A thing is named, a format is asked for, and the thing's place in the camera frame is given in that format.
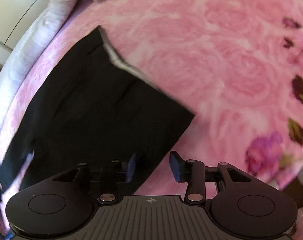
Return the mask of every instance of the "floral bedspread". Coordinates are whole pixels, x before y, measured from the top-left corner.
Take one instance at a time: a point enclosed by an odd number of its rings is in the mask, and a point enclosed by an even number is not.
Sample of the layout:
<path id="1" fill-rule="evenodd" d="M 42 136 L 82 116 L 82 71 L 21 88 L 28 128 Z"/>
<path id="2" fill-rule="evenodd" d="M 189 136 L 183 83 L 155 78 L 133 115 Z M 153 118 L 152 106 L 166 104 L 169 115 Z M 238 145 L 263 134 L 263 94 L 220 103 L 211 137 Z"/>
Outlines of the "floral bedspread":
<path id="1" fill-rule="evenodd" d="M 49 72 L 98 25 L 128 63 L 196 114 L 173 148 L 182 158 L 207 166 L 228 162 L 280 189 L 296 176 L 303 165 L 300 0 L 92 3 L 57 35 L 21 85 L 0 133 L 1 160 Z M 184 195 L 185 187 L 175 183 L 166 157 L 137 193 Z"/>

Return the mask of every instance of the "bed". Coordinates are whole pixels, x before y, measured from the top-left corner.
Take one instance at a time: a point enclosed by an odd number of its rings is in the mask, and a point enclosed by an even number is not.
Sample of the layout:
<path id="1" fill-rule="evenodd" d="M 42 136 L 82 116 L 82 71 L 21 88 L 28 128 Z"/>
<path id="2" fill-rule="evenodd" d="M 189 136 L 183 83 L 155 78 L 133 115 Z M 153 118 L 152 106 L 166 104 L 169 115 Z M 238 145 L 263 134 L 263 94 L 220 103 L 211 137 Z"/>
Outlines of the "bed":
<path id="1" fill-rule="evenodd" d="M 278 189 L 296 177 L 303 166 L 301 0 L 82 0 L 63 25 L 76 1 L 53 0 L 48 10 L 59 4 L 60 17 L 46 22 L 43 13 L 13 53 L 33 49 L 26 44 L 39 22 L 51 32 L 39 36 L 43 43 L 20 71 L 12 57 L 0 74 L 0 160 L 50 71 L 102 25 L 129 64 L 196 114 L 173 148 L 182 158 L 228 162 Z M 3 195 L 3 213 L 23 175 Z M 137 194 L 183 195 L 185 187 L 166 157 Z"/>

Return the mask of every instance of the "black plastic mount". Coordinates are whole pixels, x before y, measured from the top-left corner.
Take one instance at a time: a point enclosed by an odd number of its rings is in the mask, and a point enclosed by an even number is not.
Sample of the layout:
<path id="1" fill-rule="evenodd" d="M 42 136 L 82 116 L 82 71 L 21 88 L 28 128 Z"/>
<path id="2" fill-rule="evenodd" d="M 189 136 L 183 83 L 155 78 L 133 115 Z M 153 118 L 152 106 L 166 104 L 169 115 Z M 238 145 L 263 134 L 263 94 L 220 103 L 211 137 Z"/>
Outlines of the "black plastic mount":
<path id="1" fill-rule="evenodd" d="M 136 155 L 133 155 L 128 163 L 113 160 L 102 166 L 99 172 L 92 172 L 81 163 L 78 169 L 31 186 L 9 200 L 6 215 L 12 231 L 29 239 L 72 237 L 81 228 L 91 225 L 99 212 L 102 214 L 97 219 L 106 214 L 106 224 L 110 225 L 116 225 L 121 217 L 128 215 L 128 227 L 143 228 L 143 224 L 137 223 L 143 223 L 150 214 L 148 223 L 151 228 L 158 228 L 166 225 L 162 215 L 166 213 L 166 216 L 173 216 L 168 223 L 175 228 L 189 227 L 176 220 L 176 215 L 182 216 L 181 221 L 188 221 L 184 216 L 190 216 L 195 222 L 194 227 L 198 223 L 199 226 L 212 227 L 213 232 L 223 231 L 230 236 L 224 239 L 290 239 L 284 237 L 284 233 L 294 225 L 297 207 L 286 194 L 228 163 L 206 167 L 197 160 L 185 161 L 173 151 L 170 167 L 177 182 L 188 183 L 183 206 L 177 202 L 179 198 L 173 200 L 170 196 L 139 198 L 122 194 L 120 185 L 129 183 L 135 172 Z M 205 199 L 206 181 L 216 182 L 218 194 L 212 200 Z M 107 215 L 116 211 L 115 218 Z M 132 213 L 141 218 L 131 220 Z M 102 228 L 95 228 L 103 232 L 105 222 L 98 220 L 97 223 L 102 223 Z M 187 239 L 193 238 L 185 235 L 183 240 Z"/>

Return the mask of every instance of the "black clip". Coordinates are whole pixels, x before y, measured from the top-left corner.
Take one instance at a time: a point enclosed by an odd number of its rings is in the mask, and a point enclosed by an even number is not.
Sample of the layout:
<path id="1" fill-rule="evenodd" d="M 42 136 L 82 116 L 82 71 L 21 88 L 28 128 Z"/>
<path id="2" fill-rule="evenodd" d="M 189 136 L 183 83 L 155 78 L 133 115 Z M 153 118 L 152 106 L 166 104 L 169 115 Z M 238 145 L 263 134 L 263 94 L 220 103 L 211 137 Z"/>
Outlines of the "black clip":
<path id="1" fill-rule="evenodd" d="M 173 176 L 178 183 L 188 182 L 185 202 L 192 205 L 203 205 L 206 200 L 206 181 L 217 181 L 218 169 L 205 167 L 196 160 L 184 161 L 177 152 L 172 151 L 169 164 Z"/>
<path id="2" fill-rule="evenodd" d="M 114 204 L 121 200 L 119 183 L 130 183 L 136 169 L 136 153 L 128 162 L 112 160 L 109 165 L 101 166 L 100 172 L 93 172 L 91 192 L 101 204 Z"/>
<path id="3" fill-rule="evenodd" d="M 251 182 L 253 179 L 257 181 L 254 177 L 229 163 L 218 163 L 218 172 L 219 176 L 216 180 L 217 193 L 238 182 Z"/>

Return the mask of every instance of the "pink rose pattern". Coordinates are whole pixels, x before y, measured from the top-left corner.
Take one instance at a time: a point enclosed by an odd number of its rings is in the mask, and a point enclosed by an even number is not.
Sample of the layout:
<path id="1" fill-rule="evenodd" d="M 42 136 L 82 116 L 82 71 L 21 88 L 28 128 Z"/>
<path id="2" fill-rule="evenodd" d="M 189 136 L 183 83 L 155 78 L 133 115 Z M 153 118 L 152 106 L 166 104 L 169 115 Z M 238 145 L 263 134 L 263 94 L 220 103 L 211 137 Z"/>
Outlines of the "pink rose pattern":
<path id="1" fill-rule="evenodd" d="M 303 2 L 92 3 L 57 35 L 21 85 L 0 133 L 0 159 L 50 71 L 78 40 L 102 25 L 128 63 L 197 114 L 174 150 L 208 166 L 225 161 L 244 171 L 249 167 L 265 182 L 276 180 L 283 186 L 303 165 L 303 146 L 290 139 L 287 127 L 289 117 L 303 127 L 303 104 L 291 87 L 295 75 L 303 77 L 303 64 L 293 60 L 297 53 L 292 48 L 283 47 L 285 37 L 303 46 L 300 38 L 294 39 L 303 28 L 291 28 L 284 17 L 303 26 Z M 281 153 L 296 161 L 278 169 Z M 284 172 L 290 176 L 282 179 Z M 183 195 L 185 187 L 174 182 L 166 157 L 137 194 Z M 16 191 L 14 187 L 8 195 Z M 212 197 L 214 188 L 207 194 Z"/>
<path id="2" fill-rule="evenodd" d="M 283 53 L 287 49 L 287 60 L 293 65 L 303 65 L 303 26 L 292 18 L 284 17 L 285 28 L 297 30 L 291 38 L 284 37 Z M 303 104 L 303 78 L 296 75 L 292 80 L 292 90 L 296 99 Z M 289 137 L 293 142 L 303 146 L 303 128 L 293 119 L 288 119 Z M 247 170 L 256 177 L 263 175 L 269 182 L 283 188 L 293 177 L 293 162 L 297 161 L 292 155 L 284 155 L 281 143 L 282 136 L 274 132 L 270 137 L 254 139 L 246 152 Z"/>

